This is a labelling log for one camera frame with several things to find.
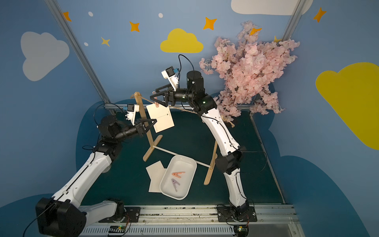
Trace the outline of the salmon clothespin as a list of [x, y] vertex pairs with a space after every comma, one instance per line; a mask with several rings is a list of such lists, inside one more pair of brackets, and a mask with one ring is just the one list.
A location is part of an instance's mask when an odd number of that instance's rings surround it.
[[185, 173], [184, 171], [182, 171], [182, 172], [173, 172], [172, 175], [174, 177], [177, 177], [177, 178], [182, 178], [181, 175], [184, 174], [184, 173]]

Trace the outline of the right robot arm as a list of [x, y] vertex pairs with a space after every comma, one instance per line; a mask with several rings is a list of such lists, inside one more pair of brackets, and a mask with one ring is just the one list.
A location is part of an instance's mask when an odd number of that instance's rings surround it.
[[233, 138], [213, 97], [205, 92], [201, 72], [191, 70], [187, 73], [186, 88], [180, 87], [181, 73], [181, 68], [173, 67], [162, 71], [162, 76], [169, 81], [169, 84], [157, 88], [150, 99], [165, 107], [175, 106], [178, 102], [187, 102], [202, 119], [210, 129], [221, 153], [221, 157], [215, 159], [215, 165], [226, 179], [231, 216], [236, 221], [252, 219], [256, 215], [255, 208], [250, 205], [250, 199], [244, 193], [241, 180], [240, 162], [247, 151]]

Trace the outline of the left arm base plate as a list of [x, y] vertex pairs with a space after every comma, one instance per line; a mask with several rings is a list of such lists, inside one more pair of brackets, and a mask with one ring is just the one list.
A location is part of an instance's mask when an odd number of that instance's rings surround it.
[[115, 214], [99, 221], [99, 223], [137, 223], [140, 217], [141, 207], [124, 206], [123, 214]]

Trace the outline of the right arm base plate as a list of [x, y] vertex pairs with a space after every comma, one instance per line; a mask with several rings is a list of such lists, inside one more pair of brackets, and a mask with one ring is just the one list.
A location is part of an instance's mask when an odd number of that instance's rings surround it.
[[248, 207], [246, 211], [239, 212], [230, 206], [217, 205], [217, 217], [219, 222], [257, 222], [257, 214], [254, 207]]

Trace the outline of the white postcard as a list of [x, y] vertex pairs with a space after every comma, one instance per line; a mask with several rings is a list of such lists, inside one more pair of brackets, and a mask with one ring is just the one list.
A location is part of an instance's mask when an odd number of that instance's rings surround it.
[[146, 171], [150, 179], [153, 180], [156, 176], [162, 177], [165, 173], [165, 168], [163, 167], [161, 161], [158, 161], [146, 167]]
[[175, 126], [171, 115], [171, 111], [168, 107], [165, 107], [163, 105], [159, 105], [157, 107], [155, 104], [151, 104], [148, 105], [146, 108], [150, 118], [157, 120], [157, 122], [154, 125], [156, 133], [162, 132], [166, 129]]
[[160, 193], [160, 183], [162, 181], [163, 176], [166, 173], [165, 168], [160, 168], [155, 171], [149, 171], [148, 174], [150, 176], [151, 182], [149, 186], [149, 193]]

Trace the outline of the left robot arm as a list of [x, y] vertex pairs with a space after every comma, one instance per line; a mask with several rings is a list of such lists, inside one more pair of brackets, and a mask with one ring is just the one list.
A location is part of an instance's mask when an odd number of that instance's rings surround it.
[[78, 237], [84, 228], [113, 216], [123, 216], [123, 202], [109, 199], [88, 208], [81, 204], [89, 189], [107, 172], [122, 150], [124, 140], [134, 136], [143, 137], [157, 123], [156, 119], [135, 119], [134, 104], [119, 108], [124, 119], [108, 115], [97, 123], [98, 143], [91, 149], [87, 161], [76, 174], [52, 197], [42, 198], [36, 204], [35, 222], [38, 231], [52, 237]]

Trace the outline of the purple clothespin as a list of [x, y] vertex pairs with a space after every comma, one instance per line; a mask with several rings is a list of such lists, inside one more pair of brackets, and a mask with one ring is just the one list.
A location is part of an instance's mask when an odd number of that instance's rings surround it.
[[171, 182], [172, 182], [172, 185], [174, 187], [175, 192], [177, 192], [178, 191], [178, 187], [180, 186], [180, 183], [177, 180], [175, 180], [175, 179], [171, 179]]

